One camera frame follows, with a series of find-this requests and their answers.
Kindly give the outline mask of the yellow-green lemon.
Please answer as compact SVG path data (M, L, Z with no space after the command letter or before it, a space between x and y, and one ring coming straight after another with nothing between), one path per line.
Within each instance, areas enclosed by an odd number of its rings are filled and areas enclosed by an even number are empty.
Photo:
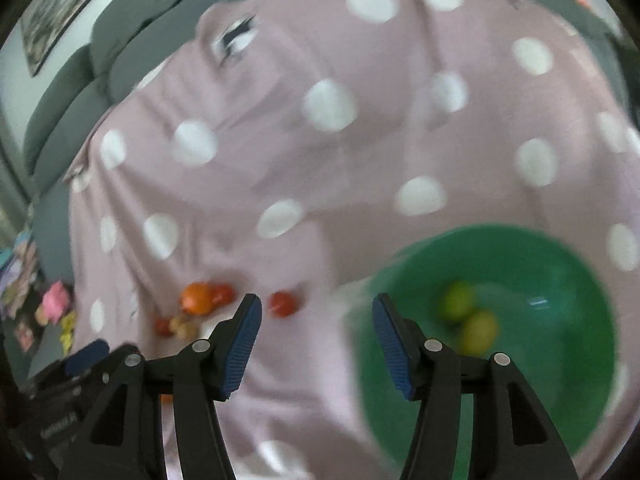
M458 351L464 356L486 356L498 333L498 318L491 311L476 310L460 325Z

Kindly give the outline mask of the green lime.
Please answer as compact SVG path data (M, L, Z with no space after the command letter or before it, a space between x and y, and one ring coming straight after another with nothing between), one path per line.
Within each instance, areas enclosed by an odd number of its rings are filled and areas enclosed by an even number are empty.
M476 304L474 288L465 281L448 284L439 296L438 316L446 324L459 324L469 316Z

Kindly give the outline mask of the lone cherry tomato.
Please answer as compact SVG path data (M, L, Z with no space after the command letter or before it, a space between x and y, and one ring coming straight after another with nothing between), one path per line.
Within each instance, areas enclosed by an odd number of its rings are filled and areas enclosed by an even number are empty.
M274 318L288 318L299 310L299 300L294 292L278 290L269 297L268 307Z

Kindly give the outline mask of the brown longan right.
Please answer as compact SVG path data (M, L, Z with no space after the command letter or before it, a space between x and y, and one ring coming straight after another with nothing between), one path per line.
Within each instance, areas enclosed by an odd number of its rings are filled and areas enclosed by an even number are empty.
M194 341L200 336L200 329L196 324L184 321L176 328L176 336L183 341Z

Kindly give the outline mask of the brown longan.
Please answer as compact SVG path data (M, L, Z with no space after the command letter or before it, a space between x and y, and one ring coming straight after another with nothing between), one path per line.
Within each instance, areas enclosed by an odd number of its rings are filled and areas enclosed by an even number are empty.
M194 341L200 336L200 329L196 324L184 321L176 328L176 336L183 341Z
M168 325L169 331L177 337L183 336L184 331L186 330L184 326L186 326L186 319L180 315L171 318Z

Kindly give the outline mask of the brown longan left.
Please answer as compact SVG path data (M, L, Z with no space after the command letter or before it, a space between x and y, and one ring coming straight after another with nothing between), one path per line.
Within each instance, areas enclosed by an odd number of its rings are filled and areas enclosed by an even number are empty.
M186 330L184 326L186 326L186 319L180 315L171 318L168 325L169 331L177 337L183 336L184 331Z

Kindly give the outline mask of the pink plush toy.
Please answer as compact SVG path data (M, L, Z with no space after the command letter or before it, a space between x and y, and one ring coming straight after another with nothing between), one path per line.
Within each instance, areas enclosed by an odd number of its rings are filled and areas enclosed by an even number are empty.
M42 312L48 322L56 324L66 313L72 296L61 281L53 283L42 297Z

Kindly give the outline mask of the green plastic bowl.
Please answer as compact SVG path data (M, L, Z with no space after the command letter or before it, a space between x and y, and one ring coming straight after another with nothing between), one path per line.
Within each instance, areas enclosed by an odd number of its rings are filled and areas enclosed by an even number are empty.
M486 356L458 351L459 324L438 316L451 282L474 288L473 310L499 333ZM572 457L597 428L612 388L615 330L608 297L558 240L516 226L467 226L404 249L369 285L358 337L362 406L384 454L402 472L418 402L396 389L372 322L386 294L461 365L461 411L450 479L573 479Z

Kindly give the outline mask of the pink polka dot cloth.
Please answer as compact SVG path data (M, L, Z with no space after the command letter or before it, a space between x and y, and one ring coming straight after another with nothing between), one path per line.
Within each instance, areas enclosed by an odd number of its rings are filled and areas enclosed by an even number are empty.
M152 332L194 281L302 310L262 326L219 410L243 479L386 479L336 290L480 222L574 247L617 310L617 385L576 455L639 418L639 144L577 28L533 0L221 0L70 166L76 341Z

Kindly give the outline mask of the framed wall picture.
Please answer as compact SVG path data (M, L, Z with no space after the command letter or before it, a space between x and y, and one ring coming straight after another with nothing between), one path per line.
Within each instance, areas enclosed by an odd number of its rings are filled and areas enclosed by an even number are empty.
M32 0L21 16L23 50L35 77L68 26L91 0Z

